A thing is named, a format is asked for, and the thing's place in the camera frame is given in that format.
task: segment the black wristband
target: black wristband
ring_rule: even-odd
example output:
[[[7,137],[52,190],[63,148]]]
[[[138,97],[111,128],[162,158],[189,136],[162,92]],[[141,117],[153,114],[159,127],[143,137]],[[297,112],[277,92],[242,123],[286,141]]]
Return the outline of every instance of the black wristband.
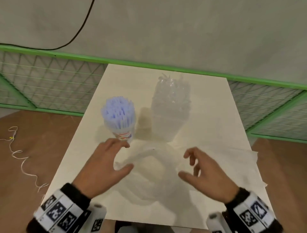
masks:
[[[70,183],[64,184],[60,189],[73,203],[85,211],[90,205],[91,199],[82,194],[75,186]]]
[[[235,196],[235,198],[234,198],[231,202],[225,204],[226,208],[227,208],[227,209],[233,209],[233,208],[235,208],[237,205],[239,205],[239,204],[241,204],[242,202],[244,202],[244,201],[246,200],[246,198],[248,198],[249,194],[250,194],[249,191],[247,191],[247,190],[244,189],[244,188],[240,188],[240,189],[239,189],[239,192],[237,193],[237,195]]]

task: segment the product label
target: product label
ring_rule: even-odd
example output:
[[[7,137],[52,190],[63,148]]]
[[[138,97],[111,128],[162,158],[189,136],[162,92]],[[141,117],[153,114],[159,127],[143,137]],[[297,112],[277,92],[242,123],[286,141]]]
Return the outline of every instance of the product label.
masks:
[[[129,138],[132,137],[130,131],[128,131],[128,132],[126,132],[126,133],[113,133],[113,134],[114,134],[114,136],[115,136],[116,138],[118,138],[119,140],[128,140]]]

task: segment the blue plastic straw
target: blue plastic straw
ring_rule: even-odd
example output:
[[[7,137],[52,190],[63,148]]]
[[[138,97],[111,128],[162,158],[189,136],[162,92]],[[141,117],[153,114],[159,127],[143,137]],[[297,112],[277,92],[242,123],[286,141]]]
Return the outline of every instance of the blue plastic straw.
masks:
[[[101,114],[106,126],[110,128],[128,128],[135,121],[134,104],[123,96],[107,99]]]

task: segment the table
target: table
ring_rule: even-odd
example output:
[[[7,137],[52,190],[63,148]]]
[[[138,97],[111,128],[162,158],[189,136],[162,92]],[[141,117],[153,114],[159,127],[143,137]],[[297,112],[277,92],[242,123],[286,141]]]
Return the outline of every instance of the table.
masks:
[[[180,150],[182,155],[186,148],[200,144],[251,150],[225,78],[109,64],[50,184],[45,199],[66,182],[73,181],[100,142],[114,137],[104,127],[100,113],[106,99],[113,96],[127,97],[134,102],[137,118],[146,119],[158,77],[162,73],[176,79],[183,77],[191,86],[190,117],[175,139],[169,143],[171,146]],[[146,123],[139,122],[137,127],[146,130],[147,126]],[[138,140],[140,139],[135,139],[133,143],[138,143]],[[261,181],[257,166],[256,169],[258,175],[255,179]],[[270,206],[264,186],[257,188],[255,192]],[[130,203],[116,191],[112,192],[112,195],[108,193],[101,195],[94,201],[107,207],[107,219],[203,229],[206,229],[205,215],[209,212],[225,210],[223,204],[197,191],[188,191],[187,195],[190,198],[190,204],[195,204],[197,208],[191,211],[199,212],[198,217],[201,216],[199,219],[190,219],[190,216],[194,218],[192,212],[179,217],[172,214],[173,211],[184,211],[180,207],[176,209],[176,203],[173,206],[165,206],[159,202],[140,206]],[[177,203],[177,206],[181,205],[183,208],[186,207],[182,203]]]

